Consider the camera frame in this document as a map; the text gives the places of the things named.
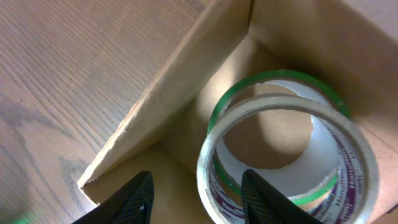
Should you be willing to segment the white masking tape roll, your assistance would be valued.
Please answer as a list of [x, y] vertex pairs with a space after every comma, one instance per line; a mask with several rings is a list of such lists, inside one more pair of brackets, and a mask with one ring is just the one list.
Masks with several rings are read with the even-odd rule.
[[208, 133], [197, 162], [197, 186], [203, 206], [215, 223], [243, 223], [243, 210], [224, 196], [216, 180], [214, 155], [222, 135], [233, 125], [266, 110], [294, 110], [314, 115], [328, 137], [336, 144], [337, 165], [313, 188], [290, 200], [296, 205], [314, 201], [328, 187], [331, 198], [314, 214], [327, 223], [366, 223], [377, 199], [379, 173], [375, 155], [364, 136], [344, 115], [316, 101], [299, 96], [263, 94], [233, 106]]

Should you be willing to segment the green tape roll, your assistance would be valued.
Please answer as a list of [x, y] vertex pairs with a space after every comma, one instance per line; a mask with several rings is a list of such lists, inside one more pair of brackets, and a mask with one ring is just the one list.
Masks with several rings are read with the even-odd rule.
[[[284, 87], [299, 97], [332, 106], [347, 118], [351, 116], [340, 96], [317, 78], [294, 70], [271, 70], [244, 78], [229, 88], [217, 102], [210, 116], [208, 129], [214, 128], [218, 118], [245, 89], [263, 84]], [[278, 187], [298, 206], [308, 205], [328, 195], [339, 177], [337, 158], [333, 157], [331, 162], [322, 158], [323, 153], [338, 152], [336, 141], [318, 118], [312, 116], [311, 122], [313, 127], [311, 138], [296, 161], [276, 170], [257, 169], [261, 177], [267, 178], [274, 187]], [[213, 156], [213, 170], [219, 177], [219, 183], [225, 184], [233, 193], [240, 195], [240, 177], [247, 169], [249, 166], [232, 155], [225, 142], [220, 141]]]

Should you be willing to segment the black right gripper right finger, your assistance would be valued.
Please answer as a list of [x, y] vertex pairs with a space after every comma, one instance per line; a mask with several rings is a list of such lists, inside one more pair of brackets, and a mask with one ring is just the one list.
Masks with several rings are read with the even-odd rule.
[[252, 169], [242, 175], [241, 199], [248, 224], [322, 224]]

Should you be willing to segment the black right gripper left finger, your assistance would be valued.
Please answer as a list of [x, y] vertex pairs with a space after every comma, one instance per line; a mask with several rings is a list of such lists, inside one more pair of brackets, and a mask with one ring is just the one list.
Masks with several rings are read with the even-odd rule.
[[149, 224], [154, 193], [152, 173], [143, 170], [73, 224]]

